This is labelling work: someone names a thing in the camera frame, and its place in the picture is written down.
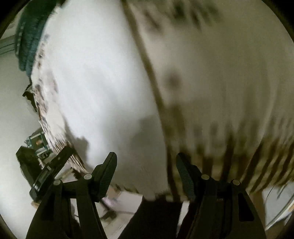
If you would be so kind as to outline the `white knit sweater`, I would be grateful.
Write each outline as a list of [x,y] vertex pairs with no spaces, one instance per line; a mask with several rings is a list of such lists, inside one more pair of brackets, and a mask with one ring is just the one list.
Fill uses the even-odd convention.
[[66,1],[45,52],[73,144],[88,167],[115,152],[113,184],[148,199],[169,191],[164,137],[120,1]]

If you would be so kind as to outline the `green storage rack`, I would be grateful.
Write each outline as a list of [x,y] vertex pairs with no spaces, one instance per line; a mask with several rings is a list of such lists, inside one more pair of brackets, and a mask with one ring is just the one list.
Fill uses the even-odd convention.
[[46,140],[44,132],[37,132],[29,136],[25,143],[29,148],[32,148],[35,151],[35,154],[41,160],[44,160],[49,157],[52,150]]

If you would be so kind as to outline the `floral bed blanket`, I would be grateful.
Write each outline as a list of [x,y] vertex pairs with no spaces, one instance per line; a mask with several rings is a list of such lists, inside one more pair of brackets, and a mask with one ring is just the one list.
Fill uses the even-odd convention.
[[[180,152],[249,193],[292,182],[293,40],[274,12],[262,1],[120,2],[157,107],[166,193],[184,195]],[[45,55],[62,6],[46,21],[30,76],[54,151],[73,144]]]

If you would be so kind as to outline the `dark green folded quilt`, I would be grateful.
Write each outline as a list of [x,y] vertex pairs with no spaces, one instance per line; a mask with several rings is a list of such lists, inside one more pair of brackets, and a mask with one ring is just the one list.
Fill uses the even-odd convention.
[[58,1],[54,0],[33,0],[21,14],[15,33],[15,55],[19,69],[28,77],[46,21],[57,4]]

